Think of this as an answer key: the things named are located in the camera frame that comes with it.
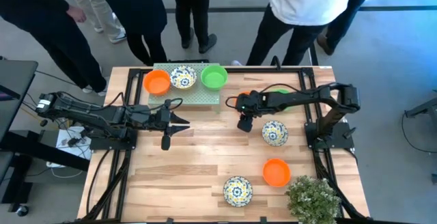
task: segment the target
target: white pants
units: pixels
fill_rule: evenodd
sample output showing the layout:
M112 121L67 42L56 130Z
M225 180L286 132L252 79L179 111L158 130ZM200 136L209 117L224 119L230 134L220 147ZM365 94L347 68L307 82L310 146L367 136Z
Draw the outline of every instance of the white pants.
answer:
M112 9L106 0L75 1L85 12L93 26L97 29L103 28L109 38L114 39L121 33L120 25L115 22L112 16Z

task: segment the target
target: wooden tabletop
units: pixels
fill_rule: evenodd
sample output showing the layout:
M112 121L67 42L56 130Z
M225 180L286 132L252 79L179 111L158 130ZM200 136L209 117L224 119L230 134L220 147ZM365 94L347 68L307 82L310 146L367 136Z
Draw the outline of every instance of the wooden tabletop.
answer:
M129 68L114 68L105 103L109 103L126 88ZM335 81L332 68L314 67L315 81L323 85ZM212 107L181 106L175 113L191 122L191 128L174 135L169 151L162 151L162 133L141 131L137 148L132 151L122 221L258 221L267 216L269 221L296 221L287 209L286 188L268 186L262 178L263 164L269 158L280 158L288 163L292 180L298 176L315 177L311 151L304 133L305 110L292 107L276 115L254 119L250 133L237 128L239 114L227 108L228 96L253 89L261 90L275 83L287 83L299 88L298 75L229 74L228 83L221 91L221 112ZM132 98L135 93L132 86ZM147 104L148 93L141 92L141 104ZM122 105L118 100L114 105ZM311 106L313 117L316 117ZM322 105L325 114L326 105ZM269 120L283 122L289 131L287 143L274 148L264 142L261 130ZM369 216L358 167L352 156L341 149L331 150L340 189L356 209ZM85 216L86 199L91 179L103 151L91 158L87 181L83 190L78 218ZM105 158L91 192L90 208L99 200L108 184L113 152ZM253 198L243 208L225 202L223 185L232 176L244 176L253 185ZM110 216L115 216L118 189L111 202Z

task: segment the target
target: orange bowl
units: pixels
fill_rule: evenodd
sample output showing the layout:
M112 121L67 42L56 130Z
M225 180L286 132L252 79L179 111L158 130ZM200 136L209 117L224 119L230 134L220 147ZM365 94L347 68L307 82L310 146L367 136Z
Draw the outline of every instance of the orange bowl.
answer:
M269 159L262 169L262 176L270 186L282 187L292 178L288 164L281 159Z
M170 89L170 75L164 70L153 70L145 76L143 86L150 94L164 95Z

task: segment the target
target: black pants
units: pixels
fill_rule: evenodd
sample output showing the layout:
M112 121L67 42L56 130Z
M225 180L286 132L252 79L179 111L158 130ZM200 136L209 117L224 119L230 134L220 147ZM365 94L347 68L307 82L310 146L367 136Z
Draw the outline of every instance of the black pants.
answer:
M145 48L141 34L126 32L126 36L130 50L145 65L153 66L155 63L167 63L167 56L165 55L160 34L153 38L144 39L149 48L150 55Z
M190 40L190 13L199 45L208 44L208 8L210 0L176 0L176 23L182 41Z
M326 43L331 49L335 49L340 40L346 35L364 1L366 0L349 0L348 8L328 26Z
M267 57L268 52L279 38L294 29L292 38L288 45L287 54L285 55L282 65L298 66L305 55L305 51L317 38L325 25L320 26L299 26L288 25L276 18L270 5L267 5L266 12L262 18L261 25L258 29L258 36L253 45L248 66L260 66Z
M88 85L95 92L105 89L107 82L91 54L89 45L76 23L66 15L58 32L31 35L47 50L56 65L80 88Z

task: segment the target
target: blue and white bowl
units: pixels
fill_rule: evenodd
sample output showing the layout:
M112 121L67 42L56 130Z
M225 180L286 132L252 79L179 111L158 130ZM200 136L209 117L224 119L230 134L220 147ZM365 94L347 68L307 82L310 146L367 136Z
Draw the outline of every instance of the blue and white bowl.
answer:
M271 146L281 146L288 140L288 130L282 122L269 121L262 128L262 137Z
M188 89L197 80L196 71L189 66L179 66L170 74L171 84L178 89Z
M234 176L226 181L223 194L228 204L244 207L252 200L252 184L242 176Z

